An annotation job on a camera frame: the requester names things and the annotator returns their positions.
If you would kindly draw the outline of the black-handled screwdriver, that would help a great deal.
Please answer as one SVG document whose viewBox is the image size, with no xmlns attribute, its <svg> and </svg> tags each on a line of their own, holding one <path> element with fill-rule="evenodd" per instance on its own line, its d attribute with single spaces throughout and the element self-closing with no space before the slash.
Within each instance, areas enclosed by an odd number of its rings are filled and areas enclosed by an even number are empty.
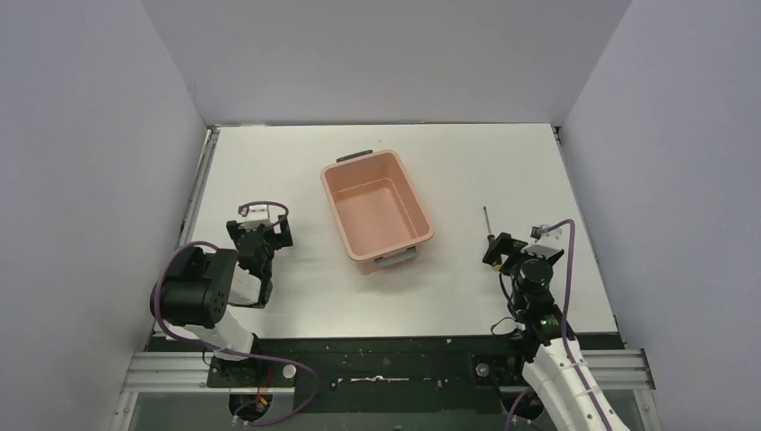
<svg viewBox="0 0 761 431">
<path fill-rule="evenodd" d="M 494 242 L 495 242 L 495 235 L 494 235 L 492 227 L 491 227 L 490 218 L 489 218 L 488 210 L 487 210 L 486 206 L 483 206 L 483 212 L 484 212 L 484 217 L 485 217 L 485 226 L 486 226 L 486 230 L 487 230 L 487 236 L 486 236 L 486 239 L 487 239 L 487 242 L 488 242 L 487 251 L 490 251 L 493 248 L 493 245 L 494 245 Z M 489 263 L 489 265 L 495 271 L 499 271 L 501 266 L 502 266 L 502 258 L 500 256 L 494 257 L 492 259 L 492 261 Z"/>
</svg>

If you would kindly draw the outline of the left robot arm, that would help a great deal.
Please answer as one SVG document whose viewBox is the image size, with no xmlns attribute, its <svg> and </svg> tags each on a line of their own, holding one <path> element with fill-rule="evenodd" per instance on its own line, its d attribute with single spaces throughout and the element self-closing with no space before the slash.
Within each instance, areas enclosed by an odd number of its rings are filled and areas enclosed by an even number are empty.
<svg viewBox="0 0 761 431">
<path fill-rule="evenodd" d="M 287 215 L 266 215 L 226 223 L 231 249 L 194 241 L 178 248 L 152 291 L 153 317 L 170 337 L 198 344 L 230 361 L 230 373 L 251 386 L 262 380 L 264 358 L 256 335 L 243 328 L 228 307 L 263 309 L 272 294 L 273 260 L 293 246 Z"/>
</svg>

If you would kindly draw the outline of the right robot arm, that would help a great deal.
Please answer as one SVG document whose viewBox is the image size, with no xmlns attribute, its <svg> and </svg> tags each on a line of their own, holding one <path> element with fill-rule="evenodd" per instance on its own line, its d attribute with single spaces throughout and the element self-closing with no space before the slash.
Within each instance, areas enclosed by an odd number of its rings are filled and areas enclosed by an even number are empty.
<svg viewBox="0 0 761 431">
<path fill-rule="evenodd" d="M 627 430 L 583 358 L 580 343 L 550 291 L 565 250 L 508 233 L 487 236 L 482 262 L 498 270 L 510 317 L 520 377 L 558 430 Z"/>
</svg>

